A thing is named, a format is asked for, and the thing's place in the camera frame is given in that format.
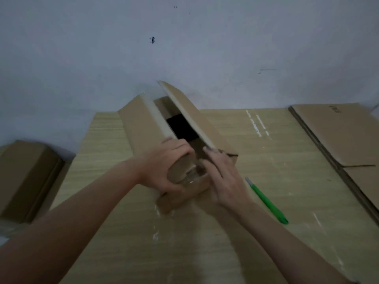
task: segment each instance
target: cardboard box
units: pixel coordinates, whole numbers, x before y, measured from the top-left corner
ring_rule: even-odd
[[[358,103],[289,110],[379,223],[379,121]]]
[[[44,144],[11,144],[0,157],[0,217],[31,222],[63,164]]]
[[[206,158],[202,148],[206,145],[225,151],[234,162],[237,152],[212,126],[189,99],[177,88],[159,81],[167,96],[151,100],[143,93],[119,110],[134,155],[159,145],[165,138],[184,138],[195,149],[197,158]],[[166,193],[159,197],[157,206],[168,213],[183,202],[205,191],[209,187],[209,176],[204,172],[196,175],[198,168],[190,156],[183,156],[170,168],[168,179],[186,187],[182,193]]]

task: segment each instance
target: person's left arm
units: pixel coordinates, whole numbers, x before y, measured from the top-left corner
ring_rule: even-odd
[[[2,283],[58,283],[117,203],[137,184],[160,191],[182,187],[167,180],[168,169],[194,150],[183,139],[112,167],[0,247]]]

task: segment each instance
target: open cardboard box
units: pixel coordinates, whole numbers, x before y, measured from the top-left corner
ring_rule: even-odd
[[[119,110],[134,155],[159,145],[165,138],[184,138],[194,148],[196,158],[206,158],[204,146],[226,152],[236,162],[237,152],[230,146],[215,127],[203,116],[192,102],[177,88],[159,81],[167,96],[151,100],[146,93],[136,96]],[[161,195],[157,206],[168,213],[183,202],[209,188],[210,178],[205,172],[194,173],[198,168],[190,156],[181,157],[170,168],[168,179],[182,183],[183,192]]]
[[[358,103],[289,110],[379,223],[379,121]]]

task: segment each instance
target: person's right arm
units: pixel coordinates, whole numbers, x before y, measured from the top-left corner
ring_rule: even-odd
[[[225,153],[207,148],[204,151],[214,163],[202,160],[211,176],[213,200],[225,207],[259,242],[289,284],[352,283],[253,202]]]

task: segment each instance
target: hand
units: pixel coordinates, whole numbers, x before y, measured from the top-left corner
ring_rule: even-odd
[[[235,214],[244,212],[254,205],[230,157],[216,149],[204,147],[203,150],[214,163],[201,160],[211,176],[212,199]]]
[[[184,189],[167,179],[169,168],[183,155],[193,154],[195,150],[185,139],[166,138],[158,147],[135,157],[139,183],[158,189],[161,192],[180,191]]]

